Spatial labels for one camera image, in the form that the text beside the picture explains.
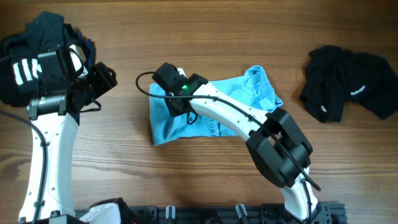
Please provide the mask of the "light blue printed t-shirt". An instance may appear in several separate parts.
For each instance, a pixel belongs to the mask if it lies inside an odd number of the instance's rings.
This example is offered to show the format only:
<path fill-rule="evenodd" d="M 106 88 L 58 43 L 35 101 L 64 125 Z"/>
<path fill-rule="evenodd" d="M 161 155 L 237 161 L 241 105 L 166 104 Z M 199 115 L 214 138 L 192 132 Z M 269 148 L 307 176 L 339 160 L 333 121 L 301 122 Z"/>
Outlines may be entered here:
<path fill-rule="evenodd" d="M 190 105 L 197 114 L 171 117 L 166 93 L 150 85 L 150 123 L 155 146 L 189 137 L 240 136 L 245 141 L 266 121 L 266 113 L 283 105 L 260 65 L 244 75 L 227 80 L 210 81 L 193 93 Z"/>

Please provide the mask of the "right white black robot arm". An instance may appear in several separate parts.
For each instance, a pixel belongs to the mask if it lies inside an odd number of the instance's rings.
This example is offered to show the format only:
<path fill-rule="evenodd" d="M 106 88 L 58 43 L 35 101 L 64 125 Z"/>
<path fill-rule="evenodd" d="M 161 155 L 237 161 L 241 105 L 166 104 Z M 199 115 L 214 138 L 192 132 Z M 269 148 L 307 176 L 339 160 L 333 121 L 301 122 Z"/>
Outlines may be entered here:
<path fill-rule="evenodd" d="M 217 89 L 207 79 L 179 73 L 161 81 L 171 113 L 193 112 L 213 118 L 244 139 L 257 170 L 281 188 L 285 209 L 303 223 L 315 218 L 318 200 L 311 187 L 313 151 L 291 115 L 277 108 L 269 113 L 245 105 Z"/>

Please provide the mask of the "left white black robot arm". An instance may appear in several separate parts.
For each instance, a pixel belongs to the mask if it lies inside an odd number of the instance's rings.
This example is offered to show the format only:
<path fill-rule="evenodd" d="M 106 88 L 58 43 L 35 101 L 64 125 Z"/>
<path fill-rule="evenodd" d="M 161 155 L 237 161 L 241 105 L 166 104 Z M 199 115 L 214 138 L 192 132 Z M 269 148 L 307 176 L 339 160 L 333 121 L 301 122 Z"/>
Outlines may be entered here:
<path fill-rule="evenodd" d="M 60 112 L 64 96 L 46 96 L 28 107 L 33 151 L 29 184 L 19 212 L 20 223 L 33 223 L 51 215 L 75 216 L 72 199 L 72 154 L 80 114 Z"/>

